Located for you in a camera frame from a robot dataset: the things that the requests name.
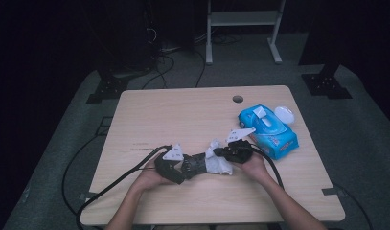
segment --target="wooden table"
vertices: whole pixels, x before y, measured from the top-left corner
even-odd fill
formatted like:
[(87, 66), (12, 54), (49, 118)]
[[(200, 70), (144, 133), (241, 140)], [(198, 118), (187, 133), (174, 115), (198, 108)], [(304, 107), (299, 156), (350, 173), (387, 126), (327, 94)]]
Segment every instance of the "wooden table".
[[(241, 96), (242, 103), (235, 103)], [(128, 90), (123, 93), (103, 147), (90, 192), (97, 193), (153, 149), (179, 143), (186, 154), (204, 152), (239, 128), (238, 115), (255, 104), (290, 108), (300, 147), (274, 161), (286, 191), (320, 220), (343, 220), (344, 210), (286, 86)], [(82, 213), (86, 225), (107, 224), (139, 172)], [(140, 200), (136, 224), (255, 223), (283, 221), (266, 191), (235, 168), (233, 175), (201, 174), (181, 185), (162, 185)]]

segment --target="white tissue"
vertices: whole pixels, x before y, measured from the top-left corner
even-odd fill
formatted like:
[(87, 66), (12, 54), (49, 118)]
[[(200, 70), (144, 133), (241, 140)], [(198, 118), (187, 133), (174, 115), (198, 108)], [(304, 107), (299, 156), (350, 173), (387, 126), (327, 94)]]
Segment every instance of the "white tissue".
[(221, 143), (215, 139), (210, 143), (210, 147), (206, 150), (206, 170), (207, 173), (228, 173), (233, 174), (233, 166), (224, 158), (215, 156), (213, 150), (219, 148)]

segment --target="hand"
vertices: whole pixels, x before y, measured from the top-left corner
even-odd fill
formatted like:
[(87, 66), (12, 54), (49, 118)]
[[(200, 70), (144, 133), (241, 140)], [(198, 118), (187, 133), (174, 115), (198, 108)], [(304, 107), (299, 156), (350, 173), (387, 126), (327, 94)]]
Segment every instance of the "hand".
[(266, 169), (264, 158), (255, 152), (247, 162), (243, 164), (233, 163), (233, 165), (239, 167), (245, 174), (263, 185), (274, 181)]
[(155, 155), (150, 159), (150, 161), (142, 169), (141, 173), (138, 175), (137, 179), (131, 185), (134, 188), (140, 190), (152, 189), (160, 184), (169, 184), (172, 182), (164, 177), (162, 177), (155, 169), (155, 159), (159, 154)]

